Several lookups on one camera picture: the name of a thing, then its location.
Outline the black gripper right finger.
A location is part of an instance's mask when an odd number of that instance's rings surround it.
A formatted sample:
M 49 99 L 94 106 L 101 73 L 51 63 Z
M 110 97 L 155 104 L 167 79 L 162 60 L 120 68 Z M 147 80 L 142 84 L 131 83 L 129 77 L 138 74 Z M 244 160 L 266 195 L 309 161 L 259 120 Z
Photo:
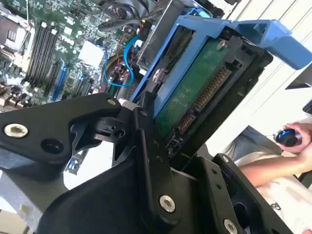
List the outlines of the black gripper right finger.
M 290 234 L 239 168 L 223 154 L 197 158 L 203 208 L 216 234 Z

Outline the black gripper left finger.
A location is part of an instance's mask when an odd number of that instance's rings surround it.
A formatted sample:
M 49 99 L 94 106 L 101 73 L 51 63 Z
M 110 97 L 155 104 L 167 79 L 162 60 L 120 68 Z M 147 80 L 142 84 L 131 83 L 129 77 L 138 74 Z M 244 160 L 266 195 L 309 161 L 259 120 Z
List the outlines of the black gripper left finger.
M 53 102 L 0 116 L 0 167 L 28 178 L 57 178 L 71 156 L 115 145 L 116 164 L 133 160 L 140 212 L 147 226 L 176 226 L 181 211 L 167 151 L 157 136 L 154 96 L 146 92 L 130 110 L 105 93 Z

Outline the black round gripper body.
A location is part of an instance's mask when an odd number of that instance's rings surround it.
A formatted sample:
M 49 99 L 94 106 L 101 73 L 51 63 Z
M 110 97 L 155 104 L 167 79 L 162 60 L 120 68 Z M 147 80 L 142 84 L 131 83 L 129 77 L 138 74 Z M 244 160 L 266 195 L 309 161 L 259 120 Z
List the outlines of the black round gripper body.
M 182 210 L 171 230 L 143 222 L 133 160 L 115 166 L 55 199 L 42 215 L 38 234 L 212 234 L 213 223 L 201 205 L 195 178 L 172 170 L 174 198 Z

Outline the person bare hand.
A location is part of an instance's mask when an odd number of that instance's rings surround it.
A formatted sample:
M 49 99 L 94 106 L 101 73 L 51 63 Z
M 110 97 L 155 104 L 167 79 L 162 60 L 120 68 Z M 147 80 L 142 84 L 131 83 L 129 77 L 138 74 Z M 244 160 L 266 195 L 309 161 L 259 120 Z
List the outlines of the person bare hand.
M 311 123 L 287 123 L 286 127 L 292 128 L 300 133 L 302 142 L 293 147 L 282 146 L 284 151 L 297 154 L 292 157 L 297 166 L 297 173 L 305 173 L 312 170 L 312 124 Z

